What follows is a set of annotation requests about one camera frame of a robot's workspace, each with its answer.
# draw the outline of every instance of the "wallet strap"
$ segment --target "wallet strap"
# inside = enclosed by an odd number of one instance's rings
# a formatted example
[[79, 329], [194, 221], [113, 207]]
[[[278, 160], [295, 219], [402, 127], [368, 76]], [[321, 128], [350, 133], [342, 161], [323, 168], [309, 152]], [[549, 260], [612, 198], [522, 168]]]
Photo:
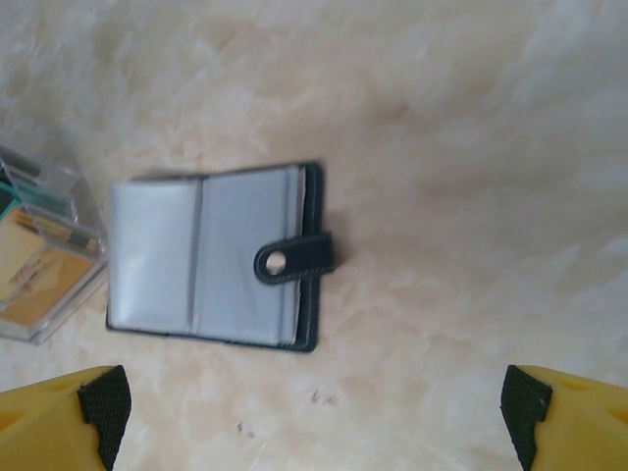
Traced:
[[[279, 260], [275, 267], [270, 262]], [[332, 273], [334, 241], [330, 233], [303, 235], [263, 246], [255, 255], [257, 278], [266, 285], [321, 277]]]

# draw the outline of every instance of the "metal snap button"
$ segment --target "metal snap button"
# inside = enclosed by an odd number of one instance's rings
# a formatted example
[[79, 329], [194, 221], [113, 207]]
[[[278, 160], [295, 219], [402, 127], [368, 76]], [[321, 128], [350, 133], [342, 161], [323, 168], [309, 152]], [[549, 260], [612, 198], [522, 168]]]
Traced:
[[286, 267], [286, 256], [279, 250], [271, 253], [266, 259], [266, 270], [271, 275], [279, 275]]

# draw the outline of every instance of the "yellow object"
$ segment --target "yellow object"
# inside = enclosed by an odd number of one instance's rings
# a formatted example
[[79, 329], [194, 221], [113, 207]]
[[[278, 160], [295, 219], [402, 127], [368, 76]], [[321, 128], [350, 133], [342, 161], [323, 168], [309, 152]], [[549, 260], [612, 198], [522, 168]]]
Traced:
[[534, 430], [532, 471], [628, 470], [628, 389], [538, 366], [519, 367], [551, 387]]
[[0, 469], [105, 470], [98, 450], [99, 431], [83, 421], [77, 392], [114, 368], [122, 367], [91, 368], [1, 392]]

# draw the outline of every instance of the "beige marble floor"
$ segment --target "beige marble floor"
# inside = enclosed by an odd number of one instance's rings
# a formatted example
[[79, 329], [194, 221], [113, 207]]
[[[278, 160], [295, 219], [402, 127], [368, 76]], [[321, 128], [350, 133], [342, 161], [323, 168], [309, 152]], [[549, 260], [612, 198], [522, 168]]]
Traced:
[[343, 264], [296, 356], [105, 332], [0, 390], [128, 370], [118, 470], [516, 470], [509, 363], [628, 385], [625, 0], [3, 0], [0, 138], [146, 170], [320, 157]]

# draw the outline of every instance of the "card holder wallet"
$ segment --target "card holder wallet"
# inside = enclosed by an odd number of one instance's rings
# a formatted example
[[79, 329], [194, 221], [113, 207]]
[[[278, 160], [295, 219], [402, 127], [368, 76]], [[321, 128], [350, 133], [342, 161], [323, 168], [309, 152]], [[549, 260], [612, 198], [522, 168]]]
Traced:
[[115, 183], [107, 327], [309, 352], [322, 232], [317, 163]]

